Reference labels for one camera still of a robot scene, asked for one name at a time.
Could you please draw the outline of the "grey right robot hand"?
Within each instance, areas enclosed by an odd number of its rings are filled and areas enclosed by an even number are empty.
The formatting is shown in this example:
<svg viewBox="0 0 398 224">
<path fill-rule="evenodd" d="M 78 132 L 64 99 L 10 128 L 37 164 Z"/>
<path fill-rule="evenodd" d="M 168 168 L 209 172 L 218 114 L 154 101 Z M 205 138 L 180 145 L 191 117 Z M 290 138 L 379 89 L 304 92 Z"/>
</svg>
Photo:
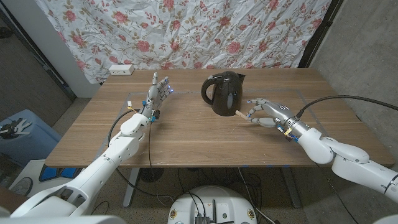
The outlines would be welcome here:
<svg viewBox="0 0 398 224">
<path fill-rule="evenodd" d="M 244 118 L 265 128 L 276 127 L 289 141 L 298 141 L 300 136 L 310 129 L 285 105 L 273 103 L 263 98 L 248 100 L 247 103 L 254 103 L 255 106 L 249 110 Z M 268 117 L 254 118 L 252 115 L 257 111 L 264 111 Z"/>
</svg>

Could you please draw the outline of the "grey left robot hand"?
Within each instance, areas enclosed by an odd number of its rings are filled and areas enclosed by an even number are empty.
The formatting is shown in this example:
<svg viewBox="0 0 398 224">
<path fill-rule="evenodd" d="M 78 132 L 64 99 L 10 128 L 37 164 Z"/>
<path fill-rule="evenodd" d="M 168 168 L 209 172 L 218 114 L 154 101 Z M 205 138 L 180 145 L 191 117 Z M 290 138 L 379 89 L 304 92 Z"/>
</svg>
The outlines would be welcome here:
<svg viewBox="0 0 398 224">
<path fill-rule="evenodd" d="M 173 92 L 169 85 L 169 78 L 165 77 L 158 81 L 158 74 L 155 72 L 152 78 L 152 85 L 147 92 L 146 100 L 143 101 L 143 106 L 139 113 L 147 117 L 151 122 L 159 119 L 162 102 Z"/>
</svg>

